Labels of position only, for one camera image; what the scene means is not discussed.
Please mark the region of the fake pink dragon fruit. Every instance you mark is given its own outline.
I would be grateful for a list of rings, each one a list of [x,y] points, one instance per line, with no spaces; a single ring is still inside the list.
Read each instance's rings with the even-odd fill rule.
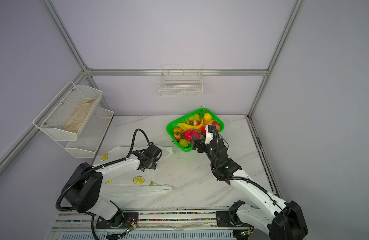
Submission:
[[[197,130],[184,131],[182,133],[182,136],[187,142],[190,142],[191,144],[193,143],[193,137],[195,137],[196,139],[202,138],[202,135]]]

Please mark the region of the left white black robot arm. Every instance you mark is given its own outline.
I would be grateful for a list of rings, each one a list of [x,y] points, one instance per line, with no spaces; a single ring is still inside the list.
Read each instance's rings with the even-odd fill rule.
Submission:
[[[77,211],[99,216],[120,225],[122,210],[100,195],[102,186],[113,178],[133,171],[155,169],[162,150],[154,144],[146,149],[130,152],[126,157],[99,165],[80,164],[56,200],[55,208],[61,212]]]

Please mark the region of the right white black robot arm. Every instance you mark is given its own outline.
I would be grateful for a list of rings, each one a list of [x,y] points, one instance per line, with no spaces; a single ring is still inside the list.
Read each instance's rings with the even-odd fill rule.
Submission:
[[[193,138],[193,150],[206,153],[214,177],[239,190],[254,207],[237,201],[229,208],[234,226],[249,224],[272,240],[303,240],[309,233],[302,208],[294,201],[286,202],[256,183],[240,165],[229,158],[220,137],[209,142]]]

